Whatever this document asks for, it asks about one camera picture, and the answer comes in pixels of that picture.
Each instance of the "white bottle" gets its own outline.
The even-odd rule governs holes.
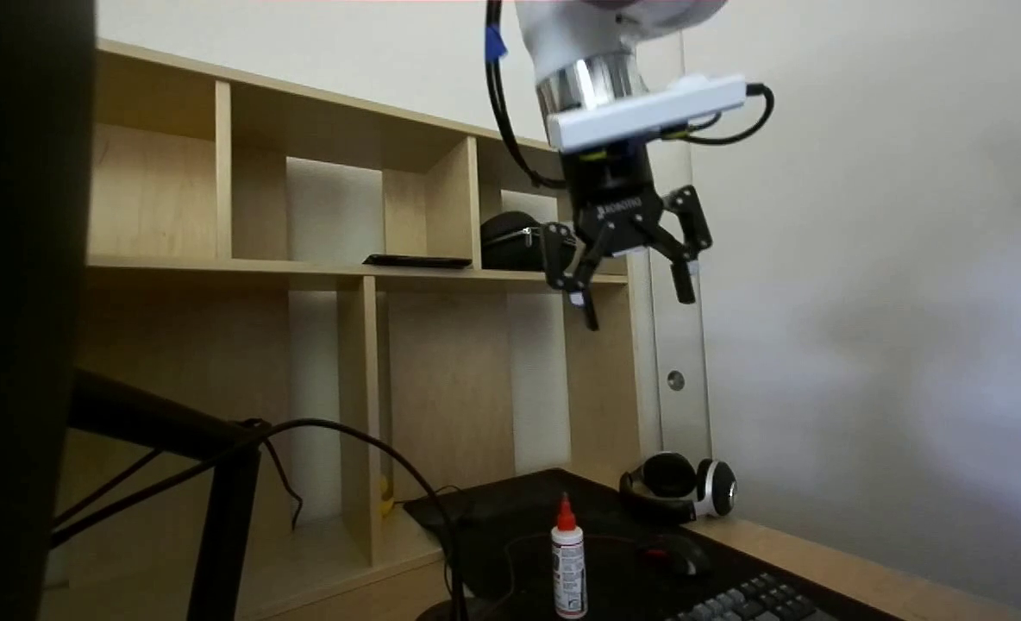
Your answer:
[[[557,617],[588,617],[582,527],[578,524],[571,493],[560,498],[552,524],[552,603]]]

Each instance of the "black cord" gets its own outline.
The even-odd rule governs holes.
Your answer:
[[[511,153],[511,158],[517,163],[517,169],[536,184],[536,185],[544,185],[544,190],[564,190],[565,184],[564,180],[550,180],[542,177],[525,156],[521,156],[521,143],[517,143],[517,135],[514,135],[514,125],[511,125],[511,112],[506,112],[506,94],[503,94],[503,73],[502,73],[502,58],[490,50],[490,39],[502,33],[502,16],[503,16],[503,0],[488,0],[488,13],[482,13],[482,75],[488,75],[488,98],[490,98],[490,110],[497,117],[497,128],[502,128],[502,136],[503,136],[503,148]]]
[[[271,453],[271,462],[273,462],[273,470],[278,470],[278,476],[279,476],[279,485],[284,485],[284,488],[291,493],[291,501],[294,501],[291,527],[298,531],[301,512],[303,512],[303,498],[301,498],[298,485],[291,483],[291,472],[284,470],[273,438],[266,438],[266,453]]]
[[[97,502],[104,493],[111,493],[117,483],[133,480],[143,465],[155,462],[161,453],[153,448],[143,460],[134,460],[124,472],[111,476],[104,485],[97,485],[90,498],[76,501],[68,509],[56,512],[51,527],[73,521],[80,509]]]
[[[708,117],[708,120],[701,120],[701,125],[689,125],[687,135],[689,135],[689,132],[708,132],[708,128],[716,128],[717,120],[723,120],[723,112],[716,112],[716,117]]]
[[[294,432],[294,427],[327,427],[327,432],[360,438],[367,446],[386,453],[393,462],[399,462],[416,476],[416,483],[429,493],[429,501],[436,502],[442,524],[447,524],[447,531],[442,531],[437,540],[442,540],[442,554],[447,554],[447,565],[450,565],[450,617],[451,621],[465,621],[468,617],[468,608],[465,608],[465,583],[463,583],[463,572],[458,572],[455,527],[451,527],[451,518],[450,518],[447,502],[437,501],[436,485],[393,446],[386,446],[386,441],[360,432],[360,427],[350,427],[350,425],[340,425],[340,422],[321,422],[321,417],[294,417],[294,422],[284,422],[284,425],[271,425],[271,427],[261,427],[261,434],[253,434],[244,441],[234,441],[224,453],[219,453],[219,454],[212,454],[212,460],[204,460],[204,462],[196,462],[196,465],[189,465],[183,472],[172,472],[172,476],[167,476],[167,480],[159,480],[159,483],[153,483],[153,485],[145,485],[137,493],[128,493],[128,498],[120,498],[120,501],[113,501],[113,502],[107,502],[107,506],[99,506],[99,509],[95,509],[95,512],[87,512],[87,518],[80,518],[73,524],[51,531],[51,547],[56,546],[65,546],[68,539],[90,531],[95,524],[99,524],[99,521],[128,509],[128,506],[134,506],[134,502],[143,502],[149,498],[159,498],[159,493],[167,493],[167,488],[172,488],[172,485],[181,485],[188,480],[196,480],[201,472],[222,465],[224,460],[230,460],[230,454],[237,454],[244,448],[256,448],[256,446],[271,441],[273,434],[284,434],[284,432]]]
[[[750,84],[746,94],[763,98],[763,112],[759,112],[759,120],[752,128],[746,128],[740,135],[724,135],[724,136],[689,135],[689,132],[704,132],[708,128],[708,125],[701,125],[701,128],[689,128],[687,135],[680,135],[680,142],[695,142],[695,143],[740,143],[740,142],[752,136],[755,132],[763,132],[763,125],[775,110],[775,94],[765,84]]]

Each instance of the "headphones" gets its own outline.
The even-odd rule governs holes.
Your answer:
[[[724,518],[736,498],[740,480],[717,460],[701,460],[695,470],[680,453],[658,453],[623,476],[623,502],[656,524]]]

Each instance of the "white wall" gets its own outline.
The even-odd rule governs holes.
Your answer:
[[[736,0],[687,61],[780,94],[695,166],[742,512],[1021,603],[1021,2]]]

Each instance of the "wire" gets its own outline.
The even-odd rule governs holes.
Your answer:
[[[244,453],[244,448],[256,448],[256,446],[271,441],[273,434],[284,434],[284,432],[294,432],[294,427],[327,427],[327,432],[340,432],[340,434],[360,438],[360,441],[367,441],[367,446],[386,453],[393,462],[399,462],[399,465],[416,476],[416,483],[429,493],[430,506],[437,509],[442,524],[447,524],[447,531],[442,531],[437,540],[442,540],[442,554],[447,554],[450,580],[451,580],[451,583],[450,583],[450,603],[451,603],[451,608],[450,608],[450,617],[451,617],[451,621],[465,621],[468,611],[465,611],[465,583],[463,583],[463,572],[458,572],[455,527],[451,527],[451,518],[450,518],[447,502],[437,501],[436,485],[430,485],[430,483],[416,470],[416,462],[406,462],[393,446],[386,446],[386,441],[381,441],[381,438],[360,432],[360,427],[350,427],[350,425],[340,425],[340,422],[321,422],[321,417],[294,417],[294,422],[284,422],[284,425],[271,425],[261,434],[253,434],[253,438],[244,438],[244,441],[234,441],[234,446],[228,446],[224,453],[219,453],[219,454],[212,454],[212,460],[204,460],[204,462],[196,462],[196,465],[189,465],[189,470],[183,470],[183,472],[172,472],[172,476],[167,476],[167,480],[159,480],[159,483],[153,483],[153,485],[145,485],[145,488],[134,488],[134,493],[128,493],[128,498],[120,498],[120,501],[113,501],[113,502],[95,509],[95,512],[87,512],[87,518],[80,518],[80,521],[73,521],[73,524],[51,531],[51,547],[56,547],[56,546],[65,546],[68,539],[90,531],[95,524],[99,524],[99,521],[107,521],[107,518],[128,509],[128,506],[134,506],[134,502],[143,502],[143,501],[149,501],[149,498],[159,498],[159,493],[167,493],[167,488],[172,488],[172,485],[181,485],[181,483],[189,483],[189,480],[196,480],[201,472],[222,465],[224,460],[230,460],[230,454],[237,454],[237,453]]]
[[[161,453],[153,448],[143,460],[134,460],[124,472],[111,476],[104,485],[97,485],[90,498],[76,501],[73,506],[65,506],[63,512],[56,512],[51,527],[73,521],[76,512],[84,512],[90,502],[97,502],[104,493],[111,493],[117,483],[133,480],[143,465],[155,462]]]
[[[503,0],[488,0],[482,39],[495,39],[495,33],[502,29],[502,16],[503,16]],[[511,153],[511,158],[517,163],[517,169],[521,169],[536,185],[564,190],[564,185],[565,185],[564,180],[550,180],[550,177],[542,177],[542,171],[521,156],[521,143],[517,143],[517,135],[514,135],[514,125],[511,125],[511,112],[506,112],[506,94],[503,94],[502,58],[497,58],[490,48],[482,50],[482,75],[488,75],[488,98],[490,98],[490,110],[495,110],[495,117],[497,117],[497,128],[502,128],[503,148]]]
[[[298,502],[294,512],[291,512],[291,527],[298,531],[301,512],[303,512],[303,498],[301,498],[298,485],[291,483],[291,472],[284,470],[273,438],[266,438],[266,453],[271,453],[271,462],[273,462],[273,470],[278,470],[278,476],[279,476],[279,485],[284,485],[284,488],[291,493],[291,501]]]
[[[763,112],[759,112],[759,120],[752,128],[746,128],[740,135],[711,136],[711,135],[695,135],[695,132],[711,128],[711,125],[696,125],[687,135],[680,135],[680,142],[689,142],[689,143],[740,143],[740,142],[752,136],[755,132],[763,132],[763,125],[775,112],[775,94],[765,84],[750,84],[746,94],[763,98]]]
[[[704,422],[708,422],[708,454],[716,453],[716,410],[711,410],[711,348],[708,348],[708,293],[704,293],[704,270],[701,262],[695,265],[695,282],[704,304],[696,304],[695,317],[696,317],[696,356],[701,356],[701,381],[704,381]]]
[[[689,132],[708,132],[708,128],[716,128],[717,120],[723,120],[723,112],[716,112],[716,117],[708,117],[708,120],[701,120],[701,125],[689,125],[687,135],[689,135]]]

